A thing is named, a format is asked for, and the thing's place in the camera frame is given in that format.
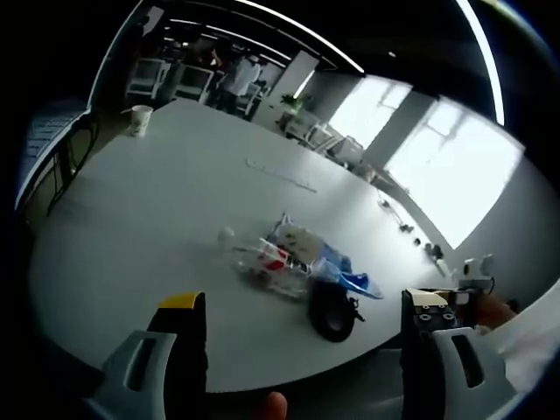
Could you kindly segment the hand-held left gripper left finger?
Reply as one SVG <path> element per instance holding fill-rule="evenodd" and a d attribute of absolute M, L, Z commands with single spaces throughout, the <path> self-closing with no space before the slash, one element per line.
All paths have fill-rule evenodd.
<path fill-rule="evenodd" d="M 206 295 L 174 295 L 106 359 L 86 403 L 96 419 L 207 419 L 207 369 Z"/>

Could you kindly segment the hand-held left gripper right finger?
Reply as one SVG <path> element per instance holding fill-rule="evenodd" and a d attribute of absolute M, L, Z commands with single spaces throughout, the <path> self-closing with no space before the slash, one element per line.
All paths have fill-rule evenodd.
<path fill-rule="evenodd" d="M 403 419 L 488 419 L 515 398 L 504 360 L 474 329 L 482 290 L 456 308 L 446 291 L 402 292 Z"/>

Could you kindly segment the person's right hand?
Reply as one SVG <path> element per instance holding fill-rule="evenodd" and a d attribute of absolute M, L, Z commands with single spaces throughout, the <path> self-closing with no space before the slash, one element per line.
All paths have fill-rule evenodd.
<path fill-rule="evenodd" d="M 510 306 L 497 297 L 485 292 L 477 296 L 476 309 L 474 310 L 474 318 L 477 325 L 494 330 L 505 325 L 515 317 L 516 313 Z"/>

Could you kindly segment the person's left hand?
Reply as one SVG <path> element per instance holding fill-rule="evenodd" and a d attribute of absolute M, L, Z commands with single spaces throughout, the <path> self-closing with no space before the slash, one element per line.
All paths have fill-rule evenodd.
<path fill-rule="evenodd" d="M 264 416 L 269 420 L 285 420 L 287 417 L 288 402 L 283 394 L 271 392 L 266 401 Z"/>

